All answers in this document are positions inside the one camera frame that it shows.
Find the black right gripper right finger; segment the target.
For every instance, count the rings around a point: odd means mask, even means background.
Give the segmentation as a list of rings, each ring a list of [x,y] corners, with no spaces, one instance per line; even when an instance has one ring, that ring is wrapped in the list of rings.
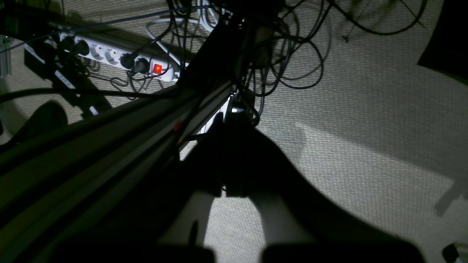
[[[243,121],[225,123],[224,181],[230,196],[248,197],[257,208],[267,246],[316,243],[287,204],[299,172],[269,138]]]

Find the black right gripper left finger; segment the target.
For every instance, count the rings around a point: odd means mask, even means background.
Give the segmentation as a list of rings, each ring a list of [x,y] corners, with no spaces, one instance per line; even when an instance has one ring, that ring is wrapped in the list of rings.
[[[218,113],[207,133],[181,162],[175,174],[177,195],[169,207],[157,236],[158,246],[201,247],[205,240],[209,215],[215,198],[221,196],[223,179],[218,153],[209,145],[214,132],[221,128],[224,114]]]

